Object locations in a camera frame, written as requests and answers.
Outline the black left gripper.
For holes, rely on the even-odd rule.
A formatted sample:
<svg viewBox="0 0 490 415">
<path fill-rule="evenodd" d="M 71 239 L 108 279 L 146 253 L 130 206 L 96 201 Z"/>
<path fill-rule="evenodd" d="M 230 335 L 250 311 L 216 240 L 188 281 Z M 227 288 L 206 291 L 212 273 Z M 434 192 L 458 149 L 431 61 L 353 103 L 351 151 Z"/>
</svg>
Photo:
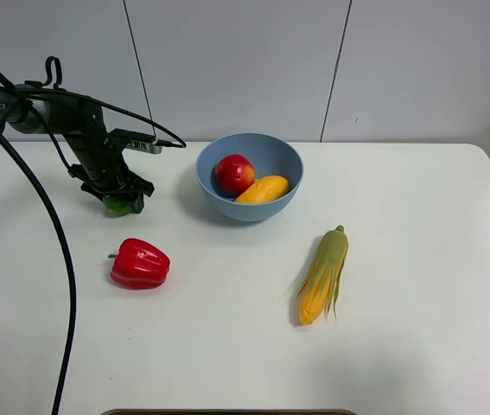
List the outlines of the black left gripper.
<svg viewBox="0 0 490 415">
<path fill-rule="evenodd" d="M 126 149 L 113 143 L 109 132 L 72 133 L 64 138 L 79 160 L 70 167 L 69 173 L 83 182 L 80 185 L 82 191 L 100 202 L 105 195 L 133 195 L 132 213 L 143 211 L 143 196 L 152 195 L 154 185 L 130 170 L 123 157 Z"/>
</svg>

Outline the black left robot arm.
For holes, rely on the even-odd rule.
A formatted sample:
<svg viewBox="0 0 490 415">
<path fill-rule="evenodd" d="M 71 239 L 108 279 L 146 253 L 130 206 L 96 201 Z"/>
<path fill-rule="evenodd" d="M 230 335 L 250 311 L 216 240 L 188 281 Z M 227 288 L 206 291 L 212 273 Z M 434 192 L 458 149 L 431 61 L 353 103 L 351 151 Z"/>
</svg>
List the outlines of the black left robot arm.
<svg viewBox="0 0 490 415">
<path fill-rule="evenodd" d="M 0 83 L 0 136 L 5 125 L 25 134 L 46 134 L 55 146 L 59 145 L 56 137 L 63 136 L 78 160 L 70 164 L 57 150 L 67 173 L 114 214 L 141 213 L 144 199 L 155 190 L 152 182 L 130 170 L 123 152 L 157 154 L 161 149 L 156 138 L 124 129 L 108 131 L 103 106 L 95 99 L 36 83 Z"/>
</svg>

